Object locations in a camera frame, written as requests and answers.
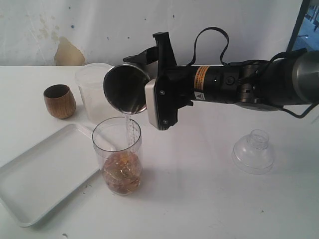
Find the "white table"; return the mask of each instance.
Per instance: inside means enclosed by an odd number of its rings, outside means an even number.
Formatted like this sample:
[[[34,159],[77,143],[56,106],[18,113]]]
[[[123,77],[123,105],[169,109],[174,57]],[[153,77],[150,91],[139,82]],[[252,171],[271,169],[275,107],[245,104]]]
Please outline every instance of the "white table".
[[[0,166],[69,123],[94,128],[74,83],[77,69],[0,67]],[[70,119],[46,111],[43,91],[58,83],[75,95]],[[168,131],[153,128],[145,113],[135,117],[144,150],[139,191],[113,195],[97,174],[88,181],[92,187],[82,185],[30,228],[18,227],[0,205],[0,239],[318,238],[319,122],[311,124],[318,109],[303,120],[212,103],[178,113]],[[256,128],[275,146],[274,167],[265,175],[247,174],[231,160],[234,143]]]

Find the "plastic tray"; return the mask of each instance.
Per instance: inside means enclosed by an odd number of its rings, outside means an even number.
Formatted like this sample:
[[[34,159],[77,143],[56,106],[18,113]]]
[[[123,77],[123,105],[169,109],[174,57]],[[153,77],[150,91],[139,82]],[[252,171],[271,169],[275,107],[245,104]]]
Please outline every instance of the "plastic tray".
[[[31,226],[98,170],[91,131],[69,124],[0,168],[1,203]]]

